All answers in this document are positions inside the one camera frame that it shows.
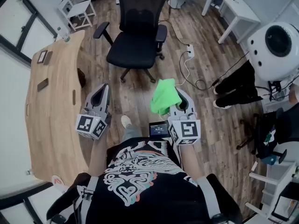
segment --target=person's leg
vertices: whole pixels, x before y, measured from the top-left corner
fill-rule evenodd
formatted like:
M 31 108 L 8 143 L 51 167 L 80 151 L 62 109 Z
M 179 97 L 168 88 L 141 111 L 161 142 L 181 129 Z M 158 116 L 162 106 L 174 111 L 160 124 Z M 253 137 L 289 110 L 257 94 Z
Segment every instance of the person's leg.
M 255 80 L 254 69 L 249 61 L 245 62 L 229 77 L 225 78 L 219 85 L 215 87 L 215 94 L 228 93 L 245 84 L 251 84 Z
M 121 117 L 121 123 L 125 127 L 125 133 L 121 139 L 121 142 L 124 142 L 128 139 L 135 137 L 142 137 L 140 128 L 133 126 L 130 118 L 126 115 Z
M 249 104 L 259 100 L 262 100 L 262 98 L 258 96 L 254 86 L 242 86 L 225 97 L 215 100 L 214 106 L 224 108 L 236 104 Z

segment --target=white sneaker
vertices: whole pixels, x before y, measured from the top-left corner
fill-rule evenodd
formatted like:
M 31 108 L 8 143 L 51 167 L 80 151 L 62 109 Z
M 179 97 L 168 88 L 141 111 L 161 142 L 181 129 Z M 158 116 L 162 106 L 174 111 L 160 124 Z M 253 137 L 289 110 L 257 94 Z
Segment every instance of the white sneaker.
M 215 95 L 218 95 L 218 93 L 216 92 L 216 87 L 214 88 L 213 92 Z
M 127 115 L 123 115 L 121 117 L 121 124 L 122 124 L 122 126 L 124 126 L 124 128 L 126 128 L 127 125 L 131 125 L 132 122 L 131 122 L 130 118 Z
M 224 109 L 224 110 L 227 110 L 229 109 L 230 107 L 232 107 L 231 105 L 228 105 L 228 106 L 225 106 L 225 107 L 219 107 L 217 104 L 216 104 L 216 100 L 213 101 L 213 106 L 215 108 L 220 108 L 220 109 Z

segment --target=small screen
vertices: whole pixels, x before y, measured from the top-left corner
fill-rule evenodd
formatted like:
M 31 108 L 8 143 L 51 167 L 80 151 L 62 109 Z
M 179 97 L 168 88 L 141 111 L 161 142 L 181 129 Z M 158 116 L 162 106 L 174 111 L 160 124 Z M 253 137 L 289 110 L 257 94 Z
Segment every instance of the small screen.
M 168 137 L 167 123 L 150 124 L 149 135 L 150 137 Z

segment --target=chair armrest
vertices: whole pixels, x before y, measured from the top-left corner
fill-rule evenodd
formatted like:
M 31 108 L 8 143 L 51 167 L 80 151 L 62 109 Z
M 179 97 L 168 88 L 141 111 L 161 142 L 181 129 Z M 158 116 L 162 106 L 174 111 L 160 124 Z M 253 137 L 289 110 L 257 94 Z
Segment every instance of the chair armrest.
M 156 42 L 164 42 L 167 37 L 167 27 L 165 25 L 159 25 L 156 35 Z
M 106 30 L 106 28 L 109 26 L 109 24 L 110 23 L 108 21 L 103 22 L 94 32 L 93 37 L 95 39 L 99 39 L 102 36 L 102 34 L 104 33 L 104 31 Z

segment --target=mesh chair back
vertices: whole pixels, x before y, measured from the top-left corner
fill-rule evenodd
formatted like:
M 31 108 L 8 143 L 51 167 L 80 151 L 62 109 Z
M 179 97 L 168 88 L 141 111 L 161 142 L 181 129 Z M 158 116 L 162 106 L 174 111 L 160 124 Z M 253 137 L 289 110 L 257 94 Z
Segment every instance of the mesh chair back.
M 156 35 L 159 16 L 166 0 L 120 0 L 120 30 Z
M 299 104 L 283 112 L 276 120 L 275 128 L 279 144 L 299 141 Z

